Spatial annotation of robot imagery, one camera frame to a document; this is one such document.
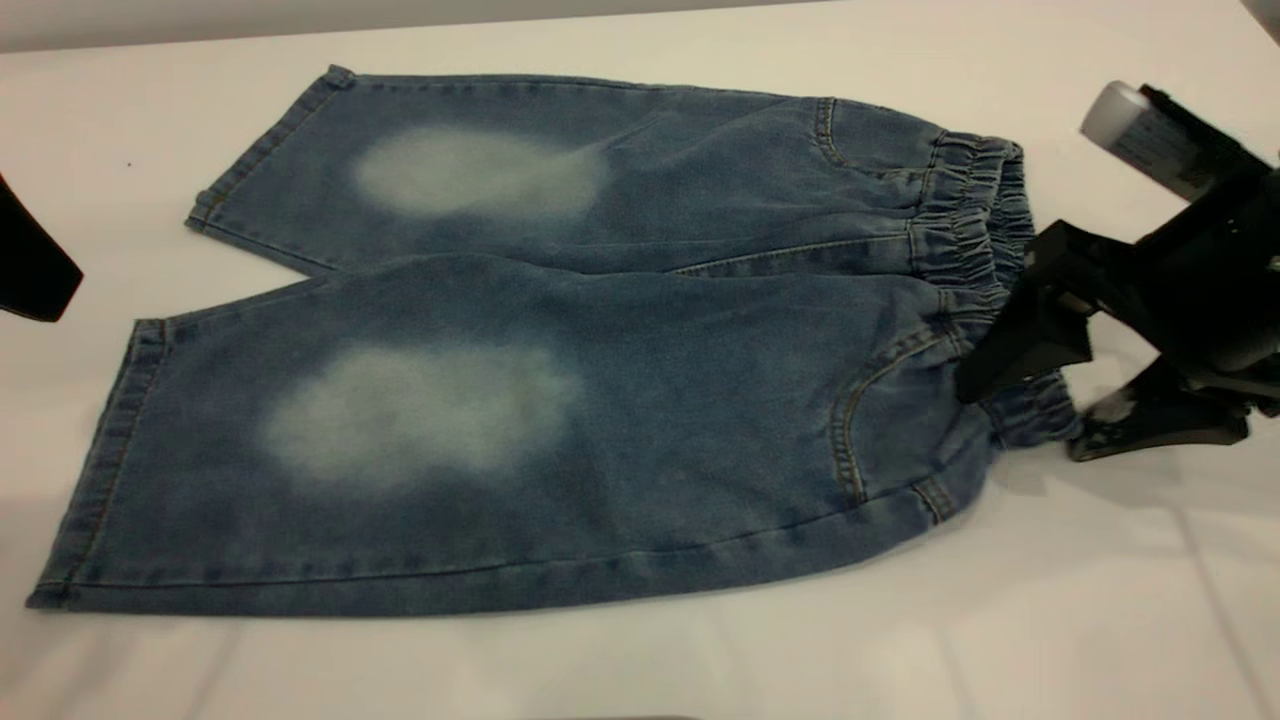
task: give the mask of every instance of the pocket stitching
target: pocket stitching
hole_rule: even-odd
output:
[[[814,114],[813,119],[813,135],[817,141],[818,149],[822,150],[822,155],[831,164],[838,168],[847,168],[849,160],[840,154],[836,147],[835,140],[835,115],[836,115],[836,99],[835,97],[822,97],[818,100],[818,111]]]
[[[852,419],[854,413],[858,410],[858,405],[874,382],[879,380],[899,365],[906,360],[924,352],[925,350],[942,342],[942,337],[937,336],[932,329],[923,329],[915,336],[911,336],[897,345],[908,345],[906,350],[902,350],[895,355],[883,366],[870,373],[860,382],[850,380],[850,384],[841,391],[836,397],[836,402],[831,407],[831,441],[832,441],[832,454],[836,460],[836,478],[840,482],[841,492],[845,495],[845,502],[850,506],[858,506],[867,502],[869,498],[867,496],[867,487],[863,483],[861,471],[858,468],[858,459],[854,455],[854,441],[852,441]],[[837,423],[838,411],[844,407],[844,418]]]

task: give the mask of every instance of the seam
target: seam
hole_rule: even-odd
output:
[[[780,250],[768,250],[764,252],[751,252],[749,255],[735,255],[733,258],[724,258],[722,260],[709,260],[707,263],[698,263],[696,265],[686,265],[684,268],[676,268],[675,270],[668,270],[668,273],[682,275],[689,273],[696,273],[699,270],[705,270],[709,268],[718,268],[723,265],[735,265],[740,263],[749,263],[751,260],[759,260],[763,258],[781,258],[785,255],[795,255],[799,252],[808,252],[810,250],[826,250],[829,247],[845,247],[852,245],[860,245],[864,242],[881,242],[881,241],[900,241],[901,236],[883,236],[883,237],[864,237],[859,240],[833,240],[829,242],[815,242],[812,245],[797,245],[795,247],[783,247]]]
[[[338,95],[338,90],[333,88],[329,92],[329,95],[325,95],[325,99],[321,100],[319,104],[316,104],[316,106],[310,113],[307,113],[297,123],[294,123],[294,126],[289,128],[289,132],[284,133],[283,136],[280,136],[279,140],[268,146],[262,151],[262,154],[256,160],[253,160],[253,164],[246,168],[244,172],[242,172],[239,177],[236,178],[236,182],[233,182],[230,187],[228,187],[224,192],[215,195],[214,199],[209,202],[209,209],[205,210],[205,217],[201,218],[201,222],[205,224],[210,224],[209,219],[214,217],[214,210],[221,206],[223,202],[227,202],[227,199],[230,197],[233,192],[236,192],[236,188],[238,188],[241,183],[248,179],[248,177],[253,174],[253,170],[256,170],[259,165],[266,161],[266,159],[270,158],[273,152],[275,152],[276,147],[279,147],[285,140],[293,137],[293,133],[298,132],[298,129],[301,129],[302,126],[307,124],[307,120],[314,118],[315,114],[319,113],[325,105],[328,105],[329,101],[333,100],[335,95]]]
[[[539,74],[517,76],[369,76],[356,74],[361,85],[372,90],[374,85],[401,86],[401,87],[448,87],[448,86],[566,86],[566,87],[607,87],[611,90],[632,90],[637,92],[672,92],[672,91],[698,91],[721,95],[751,95],[759,97],[780,97],[796,100],[795,95],[780,92],[765,92],[760,90],[733,90],[726,87],[701,87],[695,85],[658,85],[643,82],[626,82],[620,79],[604,79],[590,77],[556,77]]]
[[[836,141],[832,136],[833,132],[832,124],[835,114],[836,114],[836,99],[819,97],[818,110],[817,113],[814,113],[813,118],[813,136],[818,145],[818,149],[822,150],[823,156],[827,158],[827,161],[832,163],[838,168],[846,168],[849,167],[849,160],[846,160],[845,156],[840,154],[840,150],[836,147]]]
[[[941,525],[942,514],[938,512],[937,506],[933,505],[933,501],[929,498],[929,493],[924,492],[924,489],[920,488],[919,483],[911,483],[909,487],[911,492],[920,496],[920,501],[924,502],[924,506],[929,509],[929,515],[933,515],[933,524]]]
[[[151,389],[156,384],[156,378],[160,377],[160,368],[164,365],[165,359],[169,357],[169,328],[164,320],[160,320],[160,337],[164,338],[164,350],[160,352],[160,357],[155,361],[155,366],[151,369],[151,377],[147,378],[147,387],[142,391],[142,398],[138,401],[138,409],[133,413],[133,423],[129,424],[129,436],[120,445],[120,452],[115,459],[115,471],[111,473],[111,482],[106,486],[106,497],[102,500],[102,507],[97,511],[97,518],[93,519],[93,530],[88,536],[88,542],[84,543],[84,552],[67,571],[67,577],[61,583],[49,584],[74,584],[73,579],[84,568],[84,562],[88,561],[88,557],[93,555],[93,551],[97,548],[97,539],[101,536],[102,525],[106,524],[106,515],[110,512],[111,503],[115,501],[115,489],[119,487],[120,474],[124,471],[124,462],[129,457],[129,447],[133,445],[134,436],[137,436],[138,423],[142,421],[142,413],[147,407],[147,400],[151,397]]]
[[[858,405],[863,398],[863,395],[867,392],[867,388],[869,388],[876,380],[881,379],[882,377],[892,372],[895,368],[897,368],[910,357],[914,357],[915,355],[924,352],[925,350],[933,347],[940,342],[942,342],[942,337],[937,336],[931,329],[927,333],[927,341],[918,345],[913,343],[908,346],[906,350],[902,350],[896,357],[886,363],[884,366],[879,368],[870,375],[863,378],[863,380],[859,382],[856,386],[854,386],[851,389],[841,392],[841,395],[836,398],[836,404],[831,409],[832,450],[836,456],[836,474],[842,480],[841,487],[847,486],[847,492],[850,493],[851,502],[854,505],[861,505],[868,500],[867,487],[863,483],[861,473],[858,469],[858,459],[854,456],[854,439],[852,439],[852,427],[851,427],[854,413],[856,411]],[[846,396],[846,393],[849,400],[847,400],[847,406],[845,407],[844,418],[840,423],[836,423],[836,415],[837,411],[840,410],[841,400]],[[836,428],[840,428],[838,433],[835,432]]]
[[[938,511],[942,514],[942,520],[950,520],[956,514],[956,502],[951,498],[951,493],[947,488],[942,487],[942,483],[937,479],[929,477],[923,480],[923,487],[927,488],[929,496],[936,498]]]
[[[204,228],[201,228],[201,232],[205,228],[207,228],[207,229],[215,229],[215,231],[218,231],[218,232],[220,232],[223,234],[227,234],[229,237],[234,237],[236,240],[242,240],[244,242],[248,242],[251,245],[256,245],[259,247],[264,247],[264,249],[270,250],[273,252],[279,252],[280,255],[288,255],[289,258],[296,258],[298,260],[302,260],[303,263],[311,263],[312,265],[316,265],[317,268],[324,268],[326,270],[337,270],[338,269],[337,265],[330,265],[329,263],[324,263],[321,260],[316,260],[314,258],[308,258],[306,255],[302,255],[301,252],[296,252],[296,251],[285,249],[285,247],[278,247],[275,245],[269,245],[266,242],[262,242],[260,240],[255,240],[252,237],[248,237],[246,234],[238,233],[236,231],[229,231],[229,229],[227,229],[227,228],[224,228],[224,227],[221,227],[219,224],[214,224],[214,223],[211,223],[209,220],[200,220],[200,222],[205,225]]]
[[[710,547],[716,547],[716,546],[721,546],[721,544],[728,544],[728,543],[733,543],[733,542],[741,542],[741,541],[745,541],[745,539],[756,538],[756,537],[771,534],[771,533],[785,533],[785,532],[788,532],[788,530],[794,530],[796,528],[803,528],[805,525],[810,525],[813,523],[819,523],[819,521],[823,521],[823,520],[827,520],[827,519],[831,519],[831,518],[836,518],[836,516],[840,516],[840,515],[844,515],[844,514],[845,514],[845,510],[841,509],[841,510],[837,510],[835,512],[827,512],[824,515],[818,515],[817,518],[810,518],[808,520],[803,520],[803,521],[799,521],[799,523],[792,523],[790,525],[782,525],[782,527],[778,527],[778,528],[769,528],[769,529],[765,529],[765,530],[756,530],[756,532],[753,532],[753,533],[744,533],[741,536],[733,536],[731,538],[718,539],[718,541],[708,542],[708,543],[703,543],[703,544],[691,544],[691,546],[687,546],[687,547],[676,547],[676,548],[669,548],[669,550],[634,550],[634,551],[630,551],[630,552],[621,552],[621,553],[617,553],[617,555],[605,555],[605,556],[595,556],[595,557],[575,557],[575,559],[559,559],[559,560],[536,560],[536,561],[527,561],[527,562],[504,562],[504,564],[494,564],[494,565],[480,565],[480,566],[475,566],[475,568],[465,568],[465,569],[458,569],[458,570],[440,570],[440,571],[431,571],[431,573],[392,573],[392,574],[385,574],[385,575],[357,575],[357,577],[351,577],[351,578],[305,578],[305,579],[291,579],[291,580],[247,580],[247,582],[238,582],[238,583],[207,583],[207,582],[195,583],[195,582],[192,582],[192,583],[160,583],[160,584],[119,584],[119,583],[72,583],[72,584],[74,584],[77,587],[86,587],[86,588],[136,588],[136,589],[160,589],[160,588],[183,588],[183,587],[285,585],[285,584],[302,584],[302,583],[346,583],[346,582],[355,582],[355,580],[392,580],[392,579],[402,579],[402,578],[426,578],[426,577],[436,577],[436,575],[461,575],[461,574],[466,574],[466,573],[484,573],[484,571],[493,571],[493,570],[503,570],[503,569],[508,569],[508,568],[527,568],[527,566],[539,566],[539,565],[566,565],[566,564],[609,562],[609,561],[621,560],[621,559],[626,559],[626,557],[648,557],[648,556],[678,555],[678,553],[684,553],[684,552],[699,551],[699,550],[703,550],[703,548],[710,548]],[[47,582],[46,580],[46,582],[38,583],[36,587],[60,587],[63,584],[65,584],[65,583],[56,583],[56,582]]]

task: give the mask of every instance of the hem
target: hem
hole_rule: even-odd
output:
[[[356,76],[346,68],[330,65],[329,72],[314,81],[310,87],[293,101],[293,105],[284,113],[270,129],[262,133],[248,150],[241,155],[236,163],[224,172],[209,190],[196,196],[196,205],[191,209],[187,225],[192,229],[205,232],[205,228],[218,219],[218,209],[225,202],[236,188],[253,170],[266,160],[276,147],[301,128],[316,111],[320,110],[338,91],[347,90],[356,83]],[[260,249],[248,249],[255,252]]]
[[[950,515],[960,507],[952,506]],[[119,585],[49,580],[27,607],[244,616],[425,616],[512,612],[748,587],[836,570],[925,536],[940,518],[914,486],[799,525],[671,551],[453,573]]]
[[[58,607],[68,600],[67,587],[76,582],[88,561],[106,524],[115,497],[116,482],[128,459],[129,443],[146,405],[156,374],[164,361],[166,325],[164,320],[138,320],[133,325],[129,346],[108,396],[106,409],[93,432],[81,478],[72,492],[72,501],[58,527],[54,546],[41,574],[41,585],[60,589],[37,591],[40,605]]]

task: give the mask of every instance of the blue denim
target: blue denim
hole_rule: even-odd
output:
[[[31,607],[526,610],[850,565],[1076,416],[957,359],[1021,151],[829,97],[316,81],[188,224],[311,275],[136,324]]]

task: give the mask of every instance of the front pocket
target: front pocket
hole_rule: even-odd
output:
[[[955,398],[943,340],[928,327],[902,336],[841,389],[829,427],[850,506],[938,474],[989,430],[980,409]]]

